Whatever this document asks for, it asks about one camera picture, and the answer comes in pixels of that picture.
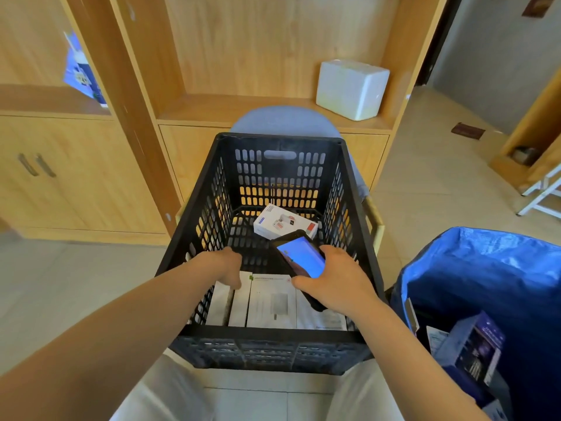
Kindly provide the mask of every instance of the cabinet door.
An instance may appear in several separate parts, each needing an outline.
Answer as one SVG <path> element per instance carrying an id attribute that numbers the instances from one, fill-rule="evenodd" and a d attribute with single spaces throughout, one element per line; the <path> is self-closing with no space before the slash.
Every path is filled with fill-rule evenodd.
<path id="1" fill-rule="evenodd" d="M 27 118 L 41 129 L 35 160 L 88 230 L 165 233 L 165 226 L 119 125 L 112 120 Z"/>
<path id="2" fill-rule="evenodd" d="M 14 227 L 84 228 L 84 222 L 34 161 L 22 119 L 0 118 L 0 215 Z"/>
<path id="3" fill-rule="evenodd" d="M 189 198 L 218 133 L 228 128 L 160 126 L 184 201 Z"/>
<path id="4" fill-rule="evenodd" d="M 389 136 L 384 134 L 342 134 L 342 136 L 347 142 L 347 148 L 364 182 L 368 187 L 372 186 Z"/>

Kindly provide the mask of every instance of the cabinet handle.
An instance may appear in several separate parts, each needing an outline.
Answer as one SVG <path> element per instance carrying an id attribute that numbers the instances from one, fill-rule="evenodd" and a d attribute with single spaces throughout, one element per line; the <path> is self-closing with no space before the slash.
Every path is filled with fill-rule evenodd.
<path id="1" fill-rule="evenodd" d="M 46 172 L 47 176 L 49 176 L 49 177 L 56 177 L 57 176 L 56 174 L 54 174 L 54 172 L 49 167 L 49 165 L 47 165 L 47 163 L 45 162 L 45 160 L 43 159 L 43 156 L 41 154 L 37 154 L 37 156 L 35 157 L 35 160 L 39 164 L 39 167 L 41 167 L 43 169 L 43 171 Z"/>
<path id="2" fill-rule="evenodd" d="M 21 164 L 25 167 L 25 169 L 27 170 L 27 172 L 29 174 L 31 174 L 32 176 L 38 176 L 39 175 L 39 173 L 31 166 L 31 164 L 29 162 L 27 162 L 27 159 L 25 158 L 25 155 L 19 154 L 18 155 L 18 161 L 21 162 Z"/>

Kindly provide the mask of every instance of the blue bag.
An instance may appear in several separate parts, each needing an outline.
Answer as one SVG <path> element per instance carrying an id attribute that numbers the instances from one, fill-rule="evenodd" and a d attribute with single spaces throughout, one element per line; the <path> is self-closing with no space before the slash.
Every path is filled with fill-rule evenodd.
<path id="1" fill-rule="evenodd" d="M 403 268 L 390 304 L 459 320 L 484 310 L 506 335 L 498 370 L 515 420 L 561 419 L 561 247 L 515 233 L 454 227 Z"/>

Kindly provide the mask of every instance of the blue screen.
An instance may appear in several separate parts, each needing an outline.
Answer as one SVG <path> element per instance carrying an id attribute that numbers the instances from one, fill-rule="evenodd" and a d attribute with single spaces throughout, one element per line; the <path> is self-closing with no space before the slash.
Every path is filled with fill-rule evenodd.
<path id="1" fill-rule="evenodd" d="M 277 247 L 292 262 L 301 266 L 310 278 L 317 278 L 325 268 L 325 260 L 304 237 L 300 237 Z"/>

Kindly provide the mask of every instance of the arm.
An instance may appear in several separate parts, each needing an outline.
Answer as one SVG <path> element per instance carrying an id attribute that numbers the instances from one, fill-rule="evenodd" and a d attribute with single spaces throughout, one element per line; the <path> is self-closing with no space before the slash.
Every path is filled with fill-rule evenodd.
<path id="1" fill-rule="evenodd" d="M 241 255 L 203 252 L 90 314 L 0 378 L 5 419 L 109 419 Z"/>
<path id="2" fill-rule="evenodd" d="M 325 270 L 317 279 L 297 276 L 294 286 L 353 319 L 378 361 L 406 421 L 489 421 L 467 394 L 384 304 L 368 277 L 342 249 L 321 247 Z"/>

